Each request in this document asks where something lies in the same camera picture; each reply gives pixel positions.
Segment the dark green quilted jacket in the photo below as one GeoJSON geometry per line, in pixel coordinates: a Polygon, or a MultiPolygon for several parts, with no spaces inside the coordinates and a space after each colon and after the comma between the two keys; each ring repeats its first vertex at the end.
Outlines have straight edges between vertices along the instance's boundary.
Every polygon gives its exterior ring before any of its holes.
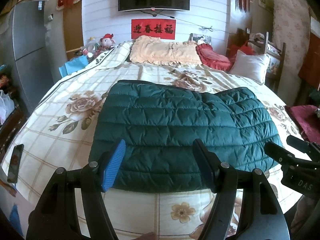
{"type": "Polygon", "coordinates": [[[267,109],[246,87],[211,94],[133,80],[111,87],[98,115],[89,161],[98,160],[118,138],[126,151],[114,187],[146,193],[206,187],[193,156],[195,139],[243,171],[274,167],[264,146],[281,144],[267,109]]]}

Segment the maroon velvet cloth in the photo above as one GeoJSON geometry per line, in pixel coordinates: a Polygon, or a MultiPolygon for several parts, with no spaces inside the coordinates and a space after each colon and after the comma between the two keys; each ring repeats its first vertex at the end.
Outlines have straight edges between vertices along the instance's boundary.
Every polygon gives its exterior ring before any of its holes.
{"type": "Polygon", "coordinates": [[[305,141],[319,144],[319,108],[313,105],[285,106],[305,141]]]}

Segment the floral cream bed quilt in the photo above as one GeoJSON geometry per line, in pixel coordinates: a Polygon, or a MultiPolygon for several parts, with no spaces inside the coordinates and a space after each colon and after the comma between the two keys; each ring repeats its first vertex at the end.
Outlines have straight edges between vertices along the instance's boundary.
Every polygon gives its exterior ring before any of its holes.
{"type": "MultiPolygon", "coordinates": [[[[110,88],[119,80],[143,80],[196,92],[249,88],[268,110],[282,141],[300,137],[285,103],[265,85],[203,65],[157,66],[131,63],[132,44],[103,53],[85,69],[59,81],[17,133],[1,164],[1,209],[25,238],[29,215],[58,167],[75,170],[89,158],[98,115],[110,88]],[[7,181],[12,151],[24,145],[18,180],[7,181]]],[[[103,200],[120,239],[197,239],[215,195],[209,190],[139,193],[110,189],[103,200]]]]}

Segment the black smartphone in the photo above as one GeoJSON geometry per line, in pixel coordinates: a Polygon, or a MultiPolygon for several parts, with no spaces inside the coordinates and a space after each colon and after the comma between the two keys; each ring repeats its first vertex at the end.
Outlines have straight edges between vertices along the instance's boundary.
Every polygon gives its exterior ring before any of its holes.
{"type": "Polygon", "coordinates": [[[20,169],[20,162],[23,153],[24,145],[16,145],[12,151],[7,181],[12,184],[16,184],[18,180],[18,172],[20,169]]]}

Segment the blue paper bag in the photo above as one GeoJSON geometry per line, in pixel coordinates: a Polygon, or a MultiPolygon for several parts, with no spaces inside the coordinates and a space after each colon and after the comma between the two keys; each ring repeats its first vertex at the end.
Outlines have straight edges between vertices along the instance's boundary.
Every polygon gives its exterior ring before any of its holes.
{"type": "Polygon", "coordinates": [[[88,65],[87,56],[81,55],[79,57],[74,57],[70,61],[67,61],[64,65],[59,67],[59,72],[61,77],[77,72],[88,65]]]}

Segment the white satin pillow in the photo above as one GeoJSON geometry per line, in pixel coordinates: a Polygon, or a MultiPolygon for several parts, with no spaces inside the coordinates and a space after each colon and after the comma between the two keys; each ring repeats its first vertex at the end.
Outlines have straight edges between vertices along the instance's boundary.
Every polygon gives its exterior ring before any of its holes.
{"type": "Polygon", "coordinates": [[[263,85],[269,63],[270,58],[266,54],[247,55],[238,50],[229,74],[247,77],[263,85]]]}

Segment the white plastic bag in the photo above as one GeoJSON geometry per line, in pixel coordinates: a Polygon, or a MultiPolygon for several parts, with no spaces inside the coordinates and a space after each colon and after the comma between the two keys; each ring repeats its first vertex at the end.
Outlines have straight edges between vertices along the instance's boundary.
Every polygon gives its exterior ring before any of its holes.
{"type": "Polygon", "coordinates": [[[1,125],[5,123],[9,115],[14,111],[15,104],[8,94],[0,90],[0,120],[1,125]]]}

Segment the grey refrigerator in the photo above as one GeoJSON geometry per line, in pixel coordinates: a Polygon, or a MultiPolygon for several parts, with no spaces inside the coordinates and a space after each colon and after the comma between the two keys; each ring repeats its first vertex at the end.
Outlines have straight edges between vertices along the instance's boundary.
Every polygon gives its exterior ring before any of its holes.
{"type": "Polygon", "coordinates": [[[15,5],[10,27],[15,80],[23,109],[31,115],[54,84],[45,42],[44,1],[15,5]]]}

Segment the red heart-shaped cushion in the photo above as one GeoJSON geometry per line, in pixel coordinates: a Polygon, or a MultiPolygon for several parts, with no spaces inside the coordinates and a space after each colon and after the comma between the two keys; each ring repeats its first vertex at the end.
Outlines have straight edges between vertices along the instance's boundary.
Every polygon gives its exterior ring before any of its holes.
{"type": "Polygon", "coordinates": [[[207,67],[224,72],[231,70],[232,63],[229,58],[213,51],[211,45],[203,43],[197,45],[195,49],[202,64],[206,65],[207,67]]]}

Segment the peach ruffled pillow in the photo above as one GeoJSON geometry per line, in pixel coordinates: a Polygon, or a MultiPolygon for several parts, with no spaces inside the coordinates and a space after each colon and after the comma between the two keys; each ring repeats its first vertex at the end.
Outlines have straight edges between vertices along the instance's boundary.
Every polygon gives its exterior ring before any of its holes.
{"type": "Polygon", "coordinates": [[[196,52],[197,43],[163,42],[158,37],[146,35],[135,39],[131,47],[130,61],[173,66],[176,64],[202,64],[196,52]]]}

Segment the wooden chair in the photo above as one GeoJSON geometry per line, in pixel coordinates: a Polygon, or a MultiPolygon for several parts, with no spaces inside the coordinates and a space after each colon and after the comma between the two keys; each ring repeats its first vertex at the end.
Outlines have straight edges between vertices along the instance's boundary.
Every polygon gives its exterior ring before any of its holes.
{"type": "Polygon", "coordinates": [[[249,35],[249,44],[257,54],[265,54],[270,59],[266,72],[265,85],[274,93],[278,94],[285,60],[286,43],[283,43],[282,48],[277,48],[276,45],[270,41],[270,35],[267,31],[265,34],[251,33],[249,35]]]}

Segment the pig plush toy red hat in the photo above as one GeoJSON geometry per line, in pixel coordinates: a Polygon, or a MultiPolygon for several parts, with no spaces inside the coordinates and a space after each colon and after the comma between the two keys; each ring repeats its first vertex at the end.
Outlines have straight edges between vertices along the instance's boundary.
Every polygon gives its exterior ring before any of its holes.
{"type": "Polygon", "coordinates": [[[109,50],[113,47],[115,44],[115,41],[113,39],[113,34],[105,34],[101,39],[100,39],[100,48],[104,50],[109,50]]]}

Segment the framed photo on headboard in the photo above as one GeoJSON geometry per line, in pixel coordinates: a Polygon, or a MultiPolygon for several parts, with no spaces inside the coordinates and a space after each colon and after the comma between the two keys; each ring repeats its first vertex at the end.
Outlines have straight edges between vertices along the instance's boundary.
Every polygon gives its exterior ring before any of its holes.
{"type": "Polygon", "coordinates": [[[203,35],[203,34],[191,33],[190,40],[196,42],[198,45],[203,44],[203,43],[208,44],[208,45],[212,44],[212,37],[207,36],[207,35],[203,35]]]}

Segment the red Chinese banner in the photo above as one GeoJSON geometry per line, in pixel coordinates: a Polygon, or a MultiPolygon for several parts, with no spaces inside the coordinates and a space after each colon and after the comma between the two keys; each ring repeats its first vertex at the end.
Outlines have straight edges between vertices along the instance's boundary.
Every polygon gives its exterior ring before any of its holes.
{"type": "Polygon", "coordinates": [[[143,18],[131,20],[131,38],[140,36],[158,37],[165,40],[174,40],[176,20],[161,18],[143,18]]]}

